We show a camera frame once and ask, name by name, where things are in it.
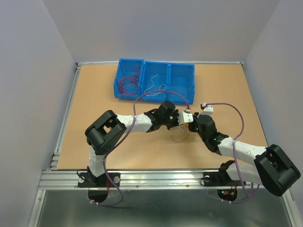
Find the right blue bin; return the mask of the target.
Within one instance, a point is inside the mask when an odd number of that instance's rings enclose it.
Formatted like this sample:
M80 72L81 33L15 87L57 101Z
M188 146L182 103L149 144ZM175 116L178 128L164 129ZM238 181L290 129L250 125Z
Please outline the right blue bin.
M169 89L181 95L192 105L195 96L195 66L194 64L171 63Z

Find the aluminium front rail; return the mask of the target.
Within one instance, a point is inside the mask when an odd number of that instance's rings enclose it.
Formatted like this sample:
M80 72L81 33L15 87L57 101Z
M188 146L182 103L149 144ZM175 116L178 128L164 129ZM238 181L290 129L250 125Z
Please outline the aluminium front rail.
M194 170L113 170L108 173L111 179L123 191L130 190L157 190L157 189L230 189L237 187L239 183L207 183L203 178L210 180L210 175L216 172L214 169ZM40 177L38 189L40 190L106 190L107 180L101 180L98 184L89 183L79 178L84 171L43 171Z

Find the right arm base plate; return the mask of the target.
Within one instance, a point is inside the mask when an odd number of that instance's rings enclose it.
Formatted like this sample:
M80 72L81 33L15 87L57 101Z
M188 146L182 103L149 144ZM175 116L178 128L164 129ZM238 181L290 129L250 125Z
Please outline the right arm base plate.
M227 173L220 172L204 172L200 184L205 187L241 185L239 180L232 180Z

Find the left blue bin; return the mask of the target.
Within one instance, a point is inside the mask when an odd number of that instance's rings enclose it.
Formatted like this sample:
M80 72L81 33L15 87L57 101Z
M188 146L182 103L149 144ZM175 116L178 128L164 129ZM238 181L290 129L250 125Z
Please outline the left blue bin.
M113 84L115 98L135 100L140 95L143 68L143 59L119 60Z

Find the blue bin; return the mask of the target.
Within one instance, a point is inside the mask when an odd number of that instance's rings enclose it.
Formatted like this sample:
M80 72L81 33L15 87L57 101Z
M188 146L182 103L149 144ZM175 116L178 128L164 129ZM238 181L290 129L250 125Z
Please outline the blue bin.
M195 66L194 64L171 63L169 89L181 95L192 105L195 96Z
M166 99L163 90L168 89L169 64L166 62L146 61L140 83L140 94L143 102L162 103Z
M143 68L143 59L119 60L113 84L115 98L135 100L140 95Z

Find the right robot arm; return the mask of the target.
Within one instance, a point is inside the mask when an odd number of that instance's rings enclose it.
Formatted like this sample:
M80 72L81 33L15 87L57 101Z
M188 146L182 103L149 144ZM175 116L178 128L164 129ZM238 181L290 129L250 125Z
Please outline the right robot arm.
M214 120L205 114L194 113L188 127L199 135L209 151L234 158L219 169L218 180L222 184L243 180L282 196L301 177L298 168L278 145L261 147L234 141L218 132Z

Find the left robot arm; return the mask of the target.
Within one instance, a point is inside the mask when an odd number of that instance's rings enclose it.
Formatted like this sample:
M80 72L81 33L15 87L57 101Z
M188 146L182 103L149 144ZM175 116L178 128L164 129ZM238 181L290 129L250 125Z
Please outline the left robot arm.
M191 120L187 112L177 110L170 101L165 101L159 108L152 109L139 115L119 115L112 110L104 112L85 131L90 147L90 158L87 179L94 186L105 182L103 165L106 156L122 142L124 134L131 132L152 132L161 126L167 129L183 125Z

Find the middle blue bin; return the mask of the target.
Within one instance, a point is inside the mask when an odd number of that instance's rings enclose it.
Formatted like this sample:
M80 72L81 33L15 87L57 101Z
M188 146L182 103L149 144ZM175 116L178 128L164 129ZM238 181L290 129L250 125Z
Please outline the middle blue bin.
M143 102L162 103L166 99L163 90L168 89L169 64L166 62L146 61L140 83L140 94Z

